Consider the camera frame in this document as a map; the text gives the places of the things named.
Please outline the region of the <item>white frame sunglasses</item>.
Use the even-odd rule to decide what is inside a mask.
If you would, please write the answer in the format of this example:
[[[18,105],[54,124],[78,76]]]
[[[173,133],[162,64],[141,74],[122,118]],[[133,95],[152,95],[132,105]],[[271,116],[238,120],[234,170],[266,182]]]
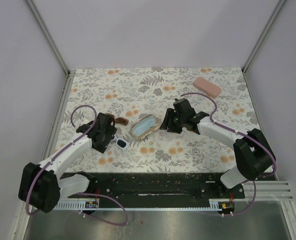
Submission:
[[[115,142],[117,147],[120,148],[123,151],[127,150],[128,147],[129,147],[129,143],[126,140],[124,140],[123,138],[115,136],[112,141]]]

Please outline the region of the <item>pink glasses case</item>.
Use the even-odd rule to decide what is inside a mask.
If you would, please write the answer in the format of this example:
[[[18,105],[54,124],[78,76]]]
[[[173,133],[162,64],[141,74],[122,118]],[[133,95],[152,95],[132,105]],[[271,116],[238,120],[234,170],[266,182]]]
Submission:
[[[192,84],[195,88],[206,93],[212,98],[218,97],[222,91],[219,86],[211,83],[203,77],[198,77]]]

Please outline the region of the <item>flag print glasses case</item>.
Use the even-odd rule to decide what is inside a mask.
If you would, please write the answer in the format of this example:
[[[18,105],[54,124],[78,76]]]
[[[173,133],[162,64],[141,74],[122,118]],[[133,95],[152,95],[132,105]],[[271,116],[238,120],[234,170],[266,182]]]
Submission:
[[[147,135],[159,129],[160,126],[161,123],[157,121],[156,117],[152,114],[149,114],[138,121],[130,129],[130,132],[135,139],[141,140],[144,139]]]

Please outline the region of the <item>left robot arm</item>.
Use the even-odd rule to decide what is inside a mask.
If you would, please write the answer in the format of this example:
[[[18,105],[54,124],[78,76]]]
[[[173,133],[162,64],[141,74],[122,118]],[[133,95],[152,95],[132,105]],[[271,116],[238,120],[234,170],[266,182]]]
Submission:
[[[22,171],[18,198],[25,202],[25,212],[31,216],[38,211],[49,213],[61,199],[81,193],[90,198],[97,186],[88,173],[76,173],[61,178],[66,170],[93,148],[93,140],[85,133],[73,138],[41,162],[28,163]]]

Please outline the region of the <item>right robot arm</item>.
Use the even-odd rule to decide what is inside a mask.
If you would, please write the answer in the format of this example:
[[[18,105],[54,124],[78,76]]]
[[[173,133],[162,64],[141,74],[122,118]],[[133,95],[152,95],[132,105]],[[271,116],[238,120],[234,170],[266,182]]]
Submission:
[[[265,173],[268,168],[277,169],[276,158],[259,129],[244,134],[220,126],[205,112],[196,113],[194,109],[178,112],[168,108],[160,129],[180,134],[183,128],[215,139],[234,151],[236,166],[226,171],[215,186],[216,194],[221,198],[231,195],[238,184],[273,175],[274,172]]]

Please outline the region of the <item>light blue cleaning cloth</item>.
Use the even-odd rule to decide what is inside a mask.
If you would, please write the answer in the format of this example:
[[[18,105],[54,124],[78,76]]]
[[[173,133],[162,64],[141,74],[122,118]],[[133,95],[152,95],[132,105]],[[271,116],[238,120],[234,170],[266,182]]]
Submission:
[[[132,127],[132,132],[136,137],[141,136],[150,128],[156,126],[156,120],[153,115],[147,116],[140,120],[135,126]]]

